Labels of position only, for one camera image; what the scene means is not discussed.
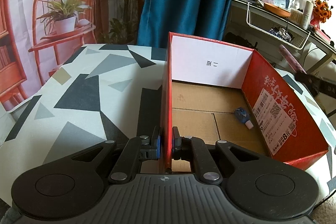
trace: geometric patterned tablecloth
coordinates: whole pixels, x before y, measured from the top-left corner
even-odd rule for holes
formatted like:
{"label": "geometric patterned tablecloth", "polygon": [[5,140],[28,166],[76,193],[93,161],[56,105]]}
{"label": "geometric patterned tablecloth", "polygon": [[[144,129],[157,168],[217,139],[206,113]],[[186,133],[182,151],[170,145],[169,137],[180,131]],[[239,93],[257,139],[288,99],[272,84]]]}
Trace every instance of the geometric patterned tablecloth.
{"label": "geometric patterned tablecloth", "polygon": [[277,72],[303,102],[329,145],[327,154],[306,170],[306,172],[315,178],[319,185],[320,195],[318,202],[320,202],[332,194],[336,189],[336,130],[304,85],[295,81],[294,75],[278,69]]}
{"label": "geometric patterned tablecloth", "polygon": [[[11,204],[11,185],[23,172],[103,140],[151,134],[160,122],[165,58],[166,49],[87,44],[65,62],[0,143],[0,213],[1,199]],[[307,170],[321,201],[336,188],[336,131],[305,87],[277,71],[329,144],[327,155]]]}

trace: potted plant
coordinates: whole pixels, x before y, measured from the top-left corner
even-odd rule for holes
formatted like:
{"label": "potted plant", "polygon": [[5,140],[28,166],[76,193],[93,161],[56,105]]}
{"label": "potted plant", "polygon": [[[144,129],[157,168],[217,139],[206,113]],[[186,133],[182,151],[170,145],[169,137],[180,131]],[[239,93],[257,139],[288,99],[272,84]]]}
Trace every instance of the potted plant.
{"label": "potted plant", "polygon": [[85,9],[91,9],[81,0],[52,0],[48,3],[48,12],[37,19],[46,21],[46,26],[53,22],[57,34],[71,32],[75,29],[76,19]]}

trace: blue bottle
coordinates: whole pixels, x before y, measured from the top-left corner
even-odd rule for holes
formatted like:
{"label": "blue bottle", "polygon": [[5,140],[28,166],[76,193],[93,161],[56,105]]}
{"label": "blue bottle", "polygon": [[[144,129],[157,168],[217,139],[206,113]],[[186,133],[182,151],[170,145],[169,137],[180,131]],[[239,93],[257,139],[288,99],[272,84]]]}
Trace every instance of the blue bottle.
{"label": "blue bottle", "polygon": [[244,108],[242,107],[237,108],[234,114],[237,117],[238,121],[244,123],[248,129],[253,128],[253,124],[250,121],[250,116]]}

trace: white bottle cap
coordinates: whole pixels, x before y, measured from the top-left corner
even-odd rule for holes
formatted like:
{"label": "white bottle cap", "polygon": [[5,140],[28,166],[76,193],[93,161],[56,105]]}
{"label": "white bottle cap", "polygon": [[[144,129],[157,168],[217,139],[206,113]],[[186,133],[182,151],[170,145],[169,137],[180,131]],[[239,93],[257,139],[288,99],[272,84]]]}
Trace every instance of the white bottle cap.
{"label": "white bottle cap", "polygon": [[248,129],[253,128],[253,124],[252,124],[252,122],[251,122],[250,120],[248,120],[248,121],[245,123],[245,125],[247,126]]}

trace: carpet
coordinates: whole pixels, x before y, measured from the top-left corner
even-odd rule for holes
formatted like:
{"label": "carpet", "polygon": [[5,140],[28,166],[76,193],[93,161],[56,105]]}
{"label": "carpet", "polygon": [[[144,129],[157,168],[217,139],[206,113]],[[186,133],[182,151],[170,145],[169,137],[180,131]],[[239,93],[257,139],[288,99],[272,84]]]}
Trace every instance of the carpet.
{"label": "carpet", "polygon": [[310,217],[319,224],[336,224],[336,194],[313,210]]}

